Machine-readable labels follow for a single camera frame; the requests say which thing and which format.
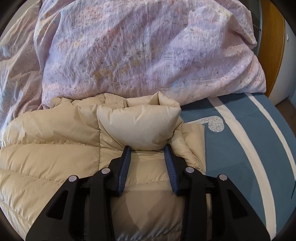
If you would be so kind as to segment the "beige puffer down jacket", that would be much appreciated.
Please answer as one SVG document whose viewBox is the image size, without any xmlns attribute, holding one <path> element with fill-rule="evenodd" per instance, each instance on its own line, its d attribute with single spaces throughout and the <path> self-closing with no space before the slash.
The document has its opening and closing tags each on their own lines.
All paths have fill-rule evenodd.
<svg viewBox="0 0 296 241">
<path fill-rule="evenodd" d="M 204 126 L 186 124 L 161 92 L 54 98 L 6 127 L 1 143 L 1 209 L 20 237 L 71 175 L 93 175 L 131 146 L 125 190 L 112 201 L 117 240 L 179 240 L 184 200 L 171 189 L 164 146 L 206 171 Z"/>
</svg>

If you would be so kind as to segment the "blue white striped bed sheet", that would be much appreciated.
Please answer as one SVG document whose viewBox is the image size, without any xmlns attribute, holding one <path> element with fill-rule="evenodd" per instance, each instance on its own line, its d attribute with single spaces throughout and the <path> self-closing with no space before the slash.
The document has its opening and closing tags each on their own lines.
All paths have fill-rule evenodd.
<svg viewBox="0 0 296 241">
<path fill-rule="evenodd" d="M 186 123 L 205 127 L 206 174 L 225 174 L 271 238 L 295 210 L 295 136 L 264 94 L 230 94 L 182 107 Z"/>
</svg>

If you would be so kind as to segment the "large lilac floral pillow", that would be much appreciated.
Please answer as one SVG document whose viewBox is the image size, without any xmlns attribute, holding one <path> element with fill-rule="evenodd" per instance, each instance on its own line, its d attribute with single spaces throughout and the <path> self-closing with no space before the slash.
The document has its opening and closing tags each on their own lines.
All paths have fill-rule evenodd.
<svg viewBox="0 0 296 241">
<path fill-rule="evenodd" d="M 180 104 L 264 93 L 239 1 L 43 1 L 34 32 L 42 104 L 158 91 Z"/>
</svg>

